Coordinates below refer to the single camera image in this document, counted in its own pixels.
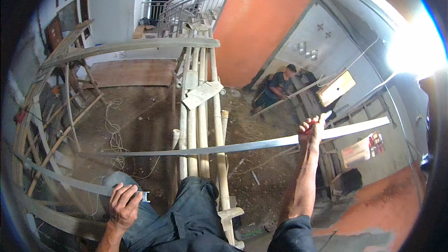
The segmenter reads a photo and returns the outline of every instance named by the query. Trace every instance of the bright light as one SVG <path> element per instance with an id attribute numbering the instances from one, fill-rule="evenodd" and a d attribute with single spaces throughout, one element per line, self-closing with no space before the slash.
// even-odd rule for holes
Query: bright light
<path id="1" fill-rule="evenodd" d="M 395 73 L 412 73 L 418 80 L 447 66 L 443 42 L 425 9 L 395 33 L 388 48 L 388 63 Z"/>

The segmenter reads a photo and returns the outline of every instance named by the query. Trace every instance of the person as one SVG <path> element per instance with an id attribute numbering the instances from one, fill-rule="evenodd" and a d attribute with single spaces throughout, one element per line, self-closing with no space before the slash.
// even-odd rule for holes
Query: person
<path id="1" fill-rule="evenodd" d="M 310 216 L 324 125 L 321 115 L 307 119 L 299 127 L 301 159 L 284 195 L 269 252 L 316 251 Z M 142 193 L 136 192 L 142 189 L 125 173 L 117 171 L 104 178 L 102 184 L 114 189 L 106 206 L 110 217 L 99 252 L 118 251 L 121 239 L 131 252 L 240 251 L 227 242 L 216 212 L 218 190 L 210 179 L 185 178 L 174 204 L 163 216 L 158 216 L 149 203 L 141 202 Z"/>
<path id="2" fill-rule="evenodd" d="M 287 99 L 291 94 L 289 87 L 292 84 L 291 77 L 296 74 L 296 67 L 289 64 L 284 72 L 277 72 L 272 79 L 267 83 L 266 88 L 260 97 L 252 105 L 252 114 L 255 114 L 255 109 L 261 107 L 262 109 L 271 106 L 280 99 Z"/>

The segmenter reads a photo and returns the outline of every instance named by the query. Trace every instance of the hand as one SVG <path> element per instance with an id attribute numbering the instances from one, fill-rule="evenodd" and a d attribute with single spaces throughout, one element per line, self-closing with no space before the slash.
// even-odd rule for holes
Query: hand
<path id="1" fill-rule="evenodd" d="M 108 223 L 122 233 L 137 220 L 138 203 L 142 200 L 143 194 L 139 192 L 129 200 L 135 192 L 137 192 L 137 185 L 123 186 L 123 183 L 118 184 L 112 191 Z"/>
<path id="2" fill-rule="evenodd" d="M 318 146 L 322 140 L 322 132 L 325 127 L 324 113 L 319 116 L 315 116 L 313 119 L 306 119 L 299 126 L 299 143 L 302 144 L 314 144 Z"/>

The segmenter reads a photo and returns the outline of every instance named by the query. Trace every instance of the cap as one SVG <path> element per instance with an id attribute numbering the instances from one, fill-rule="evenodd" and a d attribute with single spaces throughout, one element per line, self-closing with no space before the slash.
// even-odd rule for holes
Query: cap
<path id="1" fill-rule="evenodd" d="M 293 65 L 293 64 L 289 64 L 286 68 L 289 69 L 289 70 L 291 70 L 292 72 L 297 72 L 297 70 L 296 70 L 296 66 Z"/>

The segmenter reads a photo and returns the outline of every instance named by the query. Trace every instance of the orange wall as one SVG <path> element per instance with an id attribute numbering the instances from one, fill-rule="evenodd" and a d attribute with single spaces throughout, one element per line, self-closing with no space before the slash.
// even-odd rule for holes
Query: orange wall
<path id="1" fill-rule="evenodd" d="M 425 180 L 418 164 L 414 164 L 416 180 L 423 199 Z M 417 188 L 411 168 L 405 167 L 391 176 L 363 187 L 356 194 L 356 203 L 328 229 L 316 229 L 313 236 L 359 235 L 380 228 L 391 232 L 392 239 L 386 251 L 398 251 L 410 233 L 419 211 Z"/>
<path id="2" fill-rule="evenodd" d="M 264 65 L 311 0 L 227 0 L 216 25 L 221 83 L 244 87 Z"/>

